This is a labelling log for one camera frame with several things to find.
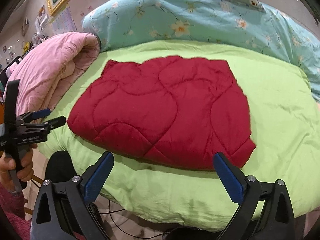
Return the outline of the teal floral duvet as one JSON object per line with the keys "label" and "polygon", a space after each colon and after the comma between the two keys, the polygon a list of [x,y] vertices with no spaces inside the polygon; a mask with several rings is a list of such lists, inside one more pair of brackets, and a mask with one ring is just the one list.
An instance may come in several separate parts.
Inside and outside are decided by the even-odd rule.
{"label": "teal floral duvet", "polygon": [[301,68],[319,99],[319,39],[284,12],[223,0],[110,0],[87,14],[84,32],[102,51],[154,40],[219,43],[250,49]]}

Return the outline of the red quilted puffer jacket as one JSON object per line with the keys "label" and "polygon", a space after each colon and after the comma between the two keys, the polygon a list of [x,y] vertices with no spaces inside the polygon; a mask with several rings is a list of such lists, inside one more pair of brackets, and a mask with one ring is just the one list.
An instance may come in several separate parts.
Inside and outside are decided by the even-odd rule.
{"label": "red quilted puffer jacket", "polygon": [[67,124],[116,154],[190,170],[211,170],[218,152],[242,167],[255,149],[248,100],[224,60],[110,60]]}

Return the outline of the pink folded quilt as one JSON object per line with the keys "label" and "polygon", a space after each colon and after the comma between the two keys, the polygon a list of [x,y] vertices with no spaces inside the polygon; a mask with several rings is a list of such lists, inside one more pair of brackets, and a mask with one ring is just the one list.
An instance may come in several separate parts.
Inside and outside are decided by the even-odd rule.
{"label": "pink folded quilt", "polygon": [[99,38],[91,33],[68,32],[39,44],[9,76],[19,81],[16,115],[53,110],[99,53]]}

